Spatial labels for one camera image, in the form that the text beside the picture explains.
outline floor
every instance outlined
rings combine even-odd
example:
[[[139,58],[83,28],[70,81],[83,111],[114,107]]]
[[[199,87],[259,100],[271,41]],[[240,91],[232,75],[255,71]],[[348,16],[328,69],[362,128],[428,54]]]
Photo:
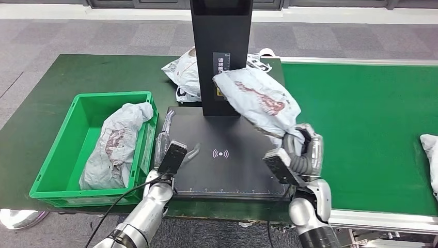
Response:
[[[438,59],[437,25],[253,23],[249,52],[301,57]],[[194,45],[190,22],[0,20],[0,129],[60,53],[181,55]],[[0,248],[81,247],[99,217],[51,213],[24,231],[0,226]],[[119,221],[110,217],[96,242]],[[300,247],[273,232],[274,247]],[[152,247],[269,247],[265,225],[165,220]]]

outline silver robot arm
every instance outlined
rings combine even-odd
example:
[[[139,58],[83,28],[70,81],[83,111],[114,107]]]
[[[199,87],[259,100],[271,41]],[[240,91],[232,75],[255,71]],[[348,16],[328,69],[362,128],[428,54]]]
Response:
[[[330,187],[324,179],[316,179],[306,188],[297,189],[289,204],[289,216],[303,248],[341,248],[328,223],[331,201]]]
[[[148,174],[147,181],[159,177],[155,170]],[[155,235],[161,220],[166,216],[166,204],[172,198],[174,190],[166,182],[157,182],[145,189],[143,200],[132,210],[129,216],[99,242],[95,248],[145,248]]]
[[[328,223],[332,209],[330,186],[320,177],[322,136],[309,124],[297,125],[296,129],[305,137],[301,151],[295,151],[295,137],[287,134],[282,148],[269,151],[263,159],[280,183],[296,188],[289,216],[303,248],[341,248]]]
[[[186,145],[170,142],[161,165],[151,170],[142,201],[129,216],[94,248],[145,248],[158,230],[167,213],[167,203],[174,194],[174,180],[179,166],[187,154]]]

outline black cable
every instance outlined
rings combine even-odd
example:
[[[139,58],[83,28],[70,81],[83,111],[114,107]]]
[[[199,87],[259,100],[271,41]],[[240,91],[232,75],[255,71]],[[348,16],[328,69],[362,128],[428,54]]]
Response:
[[[268,215],[268,222],[267,222],[267,229],[268,229],[268,238],[269,238],[269,244],[271,244],[271,248],[274,248],[274,245],[272,244],[272,239],[271,239],[271,229],[270,229],[270,222],[271,222],[271,214],[272,214],[272,208],[275,208],[276,206],[278,206],[285,198],[286,196],[289,194],[290,188],[292,187],[291,184],[289,184],[289,187],[286,189],[285,194],[280,198],[280,200],[278,200],[273,207],[269,208],[269,215]]]
[[[99,227],[100,227],[100,225],[102,225],[102,223],[103,223],[103,221],[104,221],[104,219],[108,216],[108,214],[110,213],[110,211],[111,211],[111,209],[120,201],[120,200],[122,200],[127,194],[129,194],[129,193],[131,193],[131,192],[133,192],[134,190],[138,190],[139,188],[141,188],[141,187],[144,187],[144,186],[146,186],[146,185],[148,185],[148,184],[150,184],[150,183],[154,183],[154,182],[156,182],[156,181],[158,181],[158,179],[159,178],[157,178],[157,179],[154,179],[154,180],[152,180],[152,181],[150,181],[150,182],[145,182],[145,183],[142,183],[142,184],[140,184],[140,185],[138,185],[137,187],[134,187],[134,188],[132,188],[132,189],[130,189],[130,190],[128,190],[128,191],[126,191],[125,193],[123,193],[109,208],[108,208],[108,210],[106,211],[106,213],[103,215],[103,217],[102,217],[102,219],[100,220],[100,222],[99,222],[99,224],[96,226],[96,228],[95,228],[95,230],[93,231],[93,233],[91,234],[91,237],[88,239],[88,242],[87,242],[87,244],[85,245],[85,248],[87,248],[89,245],[90,245],[90,243],[91,243],[91,241],[93,240],[93,238],[94,238],[94,236],[96,235],[96,233],[97,233],[97,230],[99,229]]]

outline green plastic crate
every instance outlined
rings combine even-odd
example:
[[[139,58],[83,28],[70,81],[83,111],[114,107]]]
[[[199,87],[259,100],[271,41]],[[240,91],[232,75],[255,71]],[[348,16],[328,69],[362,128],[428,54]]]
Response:
[[[125,103],[142,102],[152,105],[154,115],[143,123],[138,133],[128,187],[80,190],[79,178],[96,146],[103,121]],[[35,179],[30,197],[59,208],[111,205],[120,195],[145,181],[157,120],[157,107],[149,91],[77,95]],[[118,205],[137,204],[141,198],[140,189],[126,195]]]

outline black platform base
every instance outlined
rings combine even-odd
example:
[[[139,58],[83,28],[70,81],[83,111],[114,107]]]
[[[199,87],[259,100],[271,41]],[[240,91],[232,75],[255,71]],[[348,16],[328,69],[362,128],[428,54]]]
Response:
[[[281,198],[287,186],[278,183],[261,160],[273,149],[267,137],[243,117],[204,116],[202,107],[171,107],[175,111],[170,138],[200,143],[199,154],[175,176],[174,197],[269,200]]]

